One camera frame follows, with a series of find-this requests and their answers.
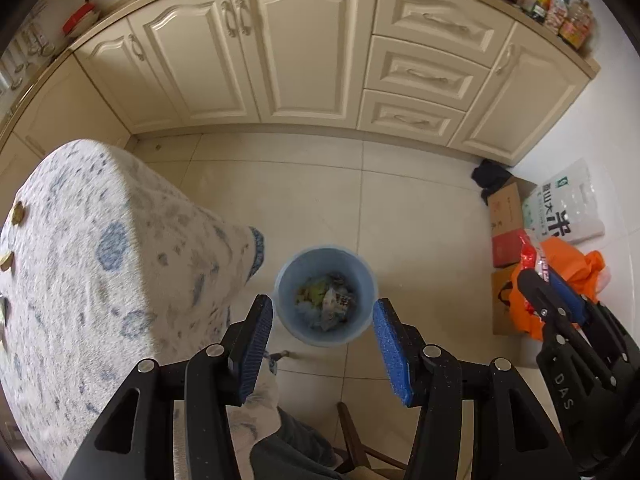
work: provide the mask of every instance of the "cabinet door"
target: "cabinet door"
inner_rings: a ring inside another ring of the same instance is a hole
[[[234,0],[260,118],[354,128],[374,0]]]
[[[374,32],[491,66],[513,20],[477,0],[378,0]]]
[[[76,57],[132,133],[181,126],[136,41],[127,20],[120,20],[76,50]]]
[[[453,54],[374,36],[365,86],[467,110],[488,73]]]
[[[516,164],[550,130],[588,80],[547,40],[517,24],[449,145]]]
[[[20,139],[11,134],[0,152],[0,227],[14,204],[15,193],[40,163]]]
[[[14,133],[41,156],[70,140],[94,139],[124,147],[130,137],[73,56],[38,90]]]
[[[185,124],[259,122],[230,0],[159,0],[129,21]]]
[[[446,145],[464,113],[402,95],[365,90],[358,129]]]

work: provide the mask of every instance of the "gray pants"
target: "gray pants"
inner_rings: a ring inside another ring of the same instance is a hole
[[[255,480],[344,480],[330,469],[336,456],[329,441],[289,413],[278,411],[280,429],[251,451]]]

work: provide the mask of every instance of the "tiled floor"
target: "tiled floor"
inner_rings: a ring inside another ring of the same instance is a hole
[[[357,251],[405,323],[460,359],[515,359],[518,342],[491,333],[488,213],[470,179],[475,166],[442,155],[354,139],[292,134],[210,134],[141,141],[134,153],[198,204],[256,226],[260,271],[233,305],[242,319],[270,293],[297,251],[338,244]],[[365,444],[406,461],[418,410],[391,393],[372,331],[348,346],[315,348],[276,320],[268,349],[279,363],[281,406],[333,442],[344,400]],[[471,459],[465,407],[459,478]]]

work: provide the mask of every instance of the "blue trash can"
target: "blue trash can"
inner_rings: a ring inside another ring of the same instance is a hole
[[[342,274],[355,289],[358,307],[347,322],[322,332],[308,325],[296,308],[296,296],[307,280],[332,272]],[[366,262],[350,250],[337,246],[300,251],[280,269],[273,292],[273,303],[282,324],[295,338],[313,346],[338,346],[356,339],[370,325],[377,298],[376,277]]]

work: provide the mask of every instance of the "drawer handle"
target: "drawer handle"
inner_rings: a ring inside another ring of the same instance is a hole
[[[397,119],[398,121],[402,121],[403,123],[406,123],[406,124],[411,124],[413,126],[425,125],[425,126],[428,126],[430,128],[433,127],[433,124],[431,124],[429,121],[407,119],[406,117],[404,117],[402,115],[399,115],[399,114],[394,115],[394,119]]]
[[[145,60],[145,55],[142,53],[142,45],[140,45],[140,42],[138,41],[138,38],[136,38],[133,34],[129,34],[129,41],[131,42],[131,50],[133,51],[133,53],[138,56],[138,59],[140,61],[144,61]]]
[[[238,14],[238,21],[240,22],[240,32],[245,36],[248,36],[251,32],[251,28],[244,24],[244,17],[242,16],[242,9],[245,8],[244,0],[236,0],[236,13]]]
[[[231,12],[231,4],[227,1],[224,1],[220,4],[222,8],[222,15],[225,17],[225,25],[226,25],[226,33],[230,38],[236,37],[236,31],[231,28],[229,23],[229,13]]]
[[[507,56],[504,59],[504,63],[502,63],[498,68],[495,69],[496,75],[500,75],[502,72],[506,70],[511,62],[511,58],[513,57],[513,51],[515,50],[515,46],[513,43],[510,43],[507,47]]]
[[[47,155],[47,152],[45,152],[44,148],[40,146],[40,143],[34,140],[33,138],[31,138],[31,136],[28,136],[28,135],[24,136],[24,140],[26,140],[29,143],[29,145],[43,157]]]
[[[407,68],[404,70],[410,75],[419,77],[420,79],[426,79],[427,81],[437,81],[439,83],[448,83],[450,84],[452,81],[447,77],[436,77],[433,75],[425,75],[423,73],[418,72],[415,68]]]
[[[449,20],[444,20],[443,18],[434,16],[430,12],[423,12],[422,17],[428,22],[434,22],[434,23],[437,23],[438,25],[447,25],[447,27],[455,27],[459,29],[460,32],[465,32],[466,34],[471,32],[471,30],[466,25],[460,25],[459,23],[456,23],[456,22],[450,22]]]

